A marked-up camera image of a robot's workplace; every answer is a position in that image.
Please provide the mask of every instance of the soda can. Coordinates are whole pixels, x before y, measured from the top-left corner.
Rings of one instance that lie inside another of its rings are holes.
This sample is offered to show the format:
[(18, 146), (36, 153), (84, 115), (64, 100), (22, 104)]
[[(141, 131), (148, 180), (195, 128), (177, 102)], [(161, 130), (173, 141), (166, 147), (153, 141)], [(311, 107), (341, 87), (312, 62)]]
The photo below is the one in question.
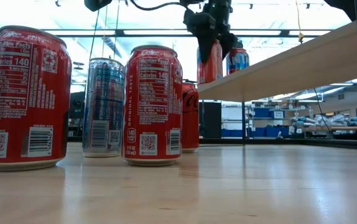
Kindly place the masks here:
[(127, 63), (123, 157), (132, 165), (166, 166), (182, 153), (182, 67), (158, 45), (133, 49)]
[(227, 55), (227, 75), (249, 66), (249, 55), (245, 49), (234, 48)]
[(0, 29), (0, 170), (51, 167), (65, 157), (71, 71), (62, 39)]
[(108, 58), (89, 63), (83, 120), (83, 155), (113, 157), (122, 146), (125, 68)]
[(198, 59), (198, 72), (197, 72), (197, 82), (198, 85), (204, 83), (211, 83), (215, 80), (223, 78), (223, 62), (222, 62), (222, 49), (218, 40), (215, 40), (211, 48), (210, 55), (206, 63), (202, 63), (200, 51), (198, 48), (197, 59)]
[(195, 82), (183, 82), (183, 153), (199, 148), (199, 96)]

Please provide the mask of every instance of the blue and silver can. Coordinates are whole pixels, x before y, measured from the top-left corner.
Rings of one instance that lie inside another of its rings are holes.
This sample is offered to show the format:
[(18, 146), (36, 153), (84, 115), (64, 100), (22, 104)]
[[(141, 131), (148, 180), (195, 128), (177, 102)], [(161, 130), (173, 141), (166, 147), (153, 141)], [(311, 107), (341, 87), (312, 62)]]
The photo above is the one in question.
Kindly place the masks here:
[(234, 48), (227, 55), (227, 75), (249, 66), (249, 55), (245, 49)]
[(120, 155), (125, 72), (125, 67), (115, 60), (90, 60), (82, 143), (86, 157)]

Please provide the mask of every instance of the wooden table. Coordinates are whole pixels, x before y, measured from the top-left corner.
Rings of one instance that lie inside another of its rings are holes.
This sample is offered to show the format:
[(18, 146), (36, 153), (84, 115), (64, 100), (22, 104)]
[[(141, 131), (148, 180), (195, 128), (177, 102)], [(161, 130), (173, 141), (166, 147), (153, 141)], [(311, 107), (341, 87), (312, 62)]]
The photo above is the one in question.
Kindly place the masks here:
[(357, 223), (357, 150), (208, 146), (170, 167), (83, 158), (0, 172), (0, 223)]

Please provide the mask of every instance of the barcode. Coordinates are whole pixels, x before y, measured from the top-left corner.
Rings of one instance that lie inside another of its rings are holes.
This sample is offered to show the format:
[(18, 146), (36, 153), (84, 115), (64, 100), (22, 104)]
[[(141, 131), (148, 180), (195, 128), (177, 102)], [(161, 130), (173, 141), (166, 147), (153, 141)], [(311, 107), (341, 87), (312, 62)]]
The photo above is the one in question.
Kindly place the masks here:
[(93, 121), (91, 148), (106, 149), (108, 144), (109, 121)]
[(170, 155), (180, 154), (180, 130), (170, 130)]
[(29, 128), (27, 157), (51, 156), (53, 146), (53, 128)]

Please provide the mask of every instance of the red soda can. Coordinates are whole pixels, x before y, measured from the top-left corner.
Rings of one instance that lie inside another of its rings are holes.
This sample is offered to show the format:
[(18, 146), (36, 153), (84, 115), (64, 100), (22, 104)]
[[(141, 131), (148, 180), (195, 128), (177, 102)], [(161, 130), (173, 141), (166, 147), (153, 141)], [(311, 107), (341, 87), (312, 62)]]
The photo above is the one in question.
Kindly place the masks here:
[(182, 152), (182, 67), (158, 45), (133, 49), (127, 63), (122, 154), (138, 166), (173, 164)]
[(199, 148), (199, 96), (195, 82), (183, 82), (183, 153), (195, 152)]
[(217, 79), (223, 78), (223, 62), (222, 62), (222, 49), (218, 40), (215, 40), (211, 48), (211, 52), (206, 63), (202, 63), (200, 51), (198, 48), (198, 85), (210, 83)]
[(0, 170), (50, 167), (65, 157), (71, 70), (62, 39), (0, 29)]

